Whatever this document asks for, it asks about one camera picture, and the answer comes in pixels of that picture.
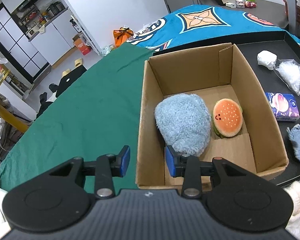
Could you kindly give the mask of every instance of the green tablecloth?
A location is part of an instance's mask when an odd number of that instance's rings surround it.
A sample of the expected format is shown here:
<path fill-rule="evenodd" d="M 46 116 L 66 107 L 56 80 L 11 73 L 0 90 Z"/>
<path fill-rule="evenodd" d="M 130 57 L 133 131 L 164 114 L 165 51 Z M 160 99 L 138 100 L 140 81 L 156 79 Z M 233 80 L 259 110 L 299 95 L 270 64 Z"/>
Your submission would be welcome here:
<path fill-rule="evenodd" d="M 93 161 L 131 147 L 120 188 L 137 188 L 138 127 L 144 61 L 153 51 L 124 43 L 71 85 L 31 125 L 0 165 L 0 187 L 17 185 L 75 156 Z M 93 192 L 94 178 L 85 190 Z"/>

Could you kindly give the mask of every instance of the pink planet illustration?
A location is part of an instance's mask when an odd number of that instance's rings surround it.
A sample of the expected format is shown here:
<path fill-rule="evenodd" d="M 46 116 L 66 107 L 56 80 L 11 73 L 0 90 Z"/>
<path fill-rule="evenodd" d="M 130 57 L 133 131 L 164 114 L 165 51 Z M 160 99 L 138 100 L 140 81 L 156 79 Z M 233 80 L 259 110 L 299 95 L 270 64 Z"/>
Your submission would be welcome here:
<path fill-rule="evenodd" d="M 272 101 L 270 102 L 270 106 L 272 108 L 276 108 L 277 113 L 279 111 L 284 113 L 285 111 L 288 110 L 289 103 L 282 94 L 277 93 L 272 97 Z"/>

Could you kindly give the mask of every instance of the black tray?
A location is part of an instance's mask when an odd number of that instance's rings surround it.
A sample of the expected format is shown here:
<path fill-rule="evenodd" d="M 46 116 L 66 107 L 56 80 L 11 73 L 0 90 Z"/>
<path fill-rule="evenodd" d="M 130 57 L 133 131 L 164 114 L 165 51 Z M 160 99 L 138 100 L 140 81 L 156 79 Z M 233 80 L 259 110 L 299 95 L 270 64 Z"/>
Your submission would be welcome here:
<path fill-rule="evenodd" d="M 300 46 L 288 33 L 284 31 L 243 33 L 222 36 L 203 41 L 196 41 L 155 52 L 154 56 L 182 49 L 210 46 L 228 42 L 238 46 L 258 77 L 259 82 L 261 83 L 265 92 L 293 94 L 274 73 L 274 71 L 269 71 L 266 67 L 259 66 L 257 62 L 257 54 L 262 50 L 269 50 L 270 52 L 276 54 L 278 59 L 294 59 L 300 64 Z M 300 113 L 300 96 L 294 96 Z M 296 123 L 300 123 L 300 119 L 297 122 L 278 122 L 288 154 L 289 165 L 281 175 L 277 176 L 271 181 L 282 187 L 292 183 L 295 180 L 300 180 L 300 162 L 294 157 L 292 145 L 288 139 L 288 134 L 286 131 L 287 127 L 292 128 Z"/>

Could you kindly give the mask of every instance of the gray ribbed panel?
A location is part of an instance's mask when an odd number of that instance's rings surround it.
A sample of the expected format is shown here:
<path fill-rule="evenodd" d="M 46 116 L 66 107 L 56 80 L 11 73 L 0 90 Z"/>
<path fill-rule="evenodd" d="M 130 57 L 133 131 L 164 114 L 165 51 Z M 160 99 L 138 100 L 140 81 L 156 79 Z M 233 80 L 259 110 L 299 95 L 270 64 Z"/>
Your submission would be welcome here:
<path fill-rule="evenodd" d="M 52 234 L 13 230 L 5 240 L 285 240 L 285 230 L 268 234 L 238 233 L 213 220 L 197 200 L 181 198 L 175 190 L 122 190 L 118 197 L 98 201 L 74 226 Z"/>

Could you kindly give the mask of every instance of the small blue plush toy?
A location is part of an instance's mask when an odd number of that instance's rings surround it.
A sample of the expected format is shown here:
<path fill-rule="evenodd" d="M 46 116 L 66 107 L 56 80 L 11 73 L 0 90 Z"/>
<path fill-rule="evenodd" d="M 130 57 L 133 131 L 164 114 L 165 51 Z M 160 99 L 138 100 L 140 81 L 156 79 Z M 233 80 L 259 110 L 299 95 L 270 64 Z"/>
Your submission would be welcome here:
<path fill-rule="evenodd" d="M 165 142 L 176 152 L 200 156 L 207 147 L 211 116 L 198 95 L 168 97 L 157 105 L 154 117 Z"/>
<path fill-rule="evenodd" d="M 287 127 L 287 132 L 292 143 L 294 155 L 300 161 L 300 124 L 296 124 L 291 130 Z"/>

